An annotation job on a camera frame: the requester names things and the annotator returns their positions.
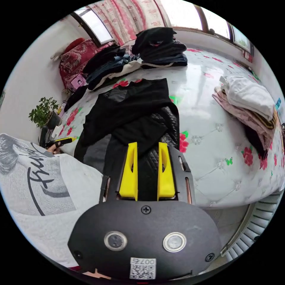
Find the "person's right hand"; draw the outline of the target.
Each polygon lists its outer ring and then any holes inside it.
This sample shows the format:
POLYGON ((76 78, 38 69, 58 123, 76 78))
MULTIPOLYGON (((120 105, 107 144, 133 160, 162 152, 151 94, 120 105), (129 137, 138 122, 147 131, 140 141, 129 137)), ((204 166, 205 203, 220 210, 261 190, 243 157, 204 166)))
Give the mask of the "person's right hand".
POLYGON ((104 279, 111 280, 111 277, 99 273, 97 269, 95 269, 93 273, 88 271, 88 272, 84 272, 83 274, 94 277, 94 278, 104 278, 104 279))

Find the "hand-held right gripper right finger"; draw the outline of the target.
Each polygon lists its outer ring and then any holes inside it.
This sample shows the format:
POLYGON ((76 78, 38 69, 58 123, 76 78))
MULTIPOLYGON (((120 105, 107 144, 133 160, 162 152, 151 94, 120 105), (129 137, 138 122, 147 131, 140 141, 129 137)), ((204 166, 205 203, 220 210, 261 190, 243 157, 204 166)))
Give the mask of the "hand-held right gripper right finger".
POLYGON ((158 154, 157 200, 173 199, 175 197, 175 185, 169 149, 166 143, 159 142, 158 154))

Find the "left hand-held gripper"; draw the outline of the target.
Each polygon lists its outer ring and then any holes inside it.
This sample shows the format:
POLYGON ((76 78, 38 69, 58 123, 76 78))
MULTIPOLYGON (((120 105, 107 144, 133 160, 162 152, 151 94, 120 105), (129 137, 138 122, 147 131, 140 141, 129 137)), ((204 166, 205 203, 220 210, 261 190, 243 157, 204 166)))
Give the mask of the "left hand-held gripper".
POLYGON ((57 140, 52 140, 49 142, 46 142, 45 148, 48 149, 52 146, 55 146, 56 148, 60 147, 62 144, 69 144, 72 143, 76 140, 76 137, 66 137, 66 138, 61 138, 57 140))

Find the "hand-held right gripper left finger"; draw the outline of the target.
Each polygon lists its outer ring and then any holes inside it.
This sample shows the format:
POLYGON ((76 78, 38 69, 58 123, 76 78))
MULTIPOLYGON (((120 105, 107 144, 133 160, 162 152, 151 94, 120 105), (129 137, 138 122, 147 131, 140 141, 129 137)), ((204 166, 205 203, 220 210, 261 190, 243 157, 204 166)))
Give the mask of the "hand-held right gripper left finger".
POLYGON ((133 142, 128 145, 119 194, 122 198, 138 198, 137 142, 133 142))

